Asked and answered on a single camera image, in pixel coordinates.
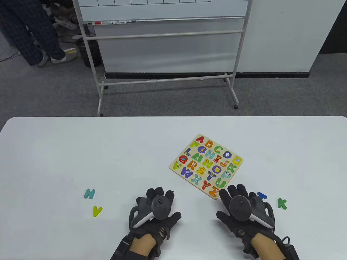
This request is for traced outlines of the person's right hand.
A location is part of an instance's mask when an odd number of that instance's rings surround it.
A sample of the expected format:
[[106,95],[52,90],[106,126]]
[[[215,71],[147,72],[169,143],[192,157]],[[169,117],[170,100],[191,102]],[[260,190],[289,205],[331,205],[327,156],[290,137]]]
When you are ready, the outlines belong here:
[[229,185],[227,189],[221,189],[219,195],[224,207],[228,211],[228,214],[223,211],[218,211],[216,213],[217,218],[221,220],[221,222],[225,224],[236,237],[241,238],[244,244],[249,245],[251,240],[258,233],[274,233],[274,229],[269,229],[257,221],[240,221],[231,214],[229,205],[232,198],[241,195],[249,201],[251,198],[256,197],[255,192],[248,193],[243,184],[238,184],[237,186]]

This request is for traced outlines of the person's left hand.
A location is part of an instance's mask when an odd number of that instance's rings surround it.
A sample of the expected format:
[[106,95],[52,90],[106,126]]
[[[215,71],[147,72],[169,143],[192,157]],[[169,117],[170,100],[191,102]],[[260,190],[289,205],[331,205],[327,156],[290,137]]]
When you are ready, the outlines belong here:
[[140,238],[150,234],[161,244],[170,238],[172,227],[181,219],[181,213],[171,213],[174,192],[164,193],[162,187],[150,188],[145,197],[136,199],[136,206],[129,213],[129,230]]

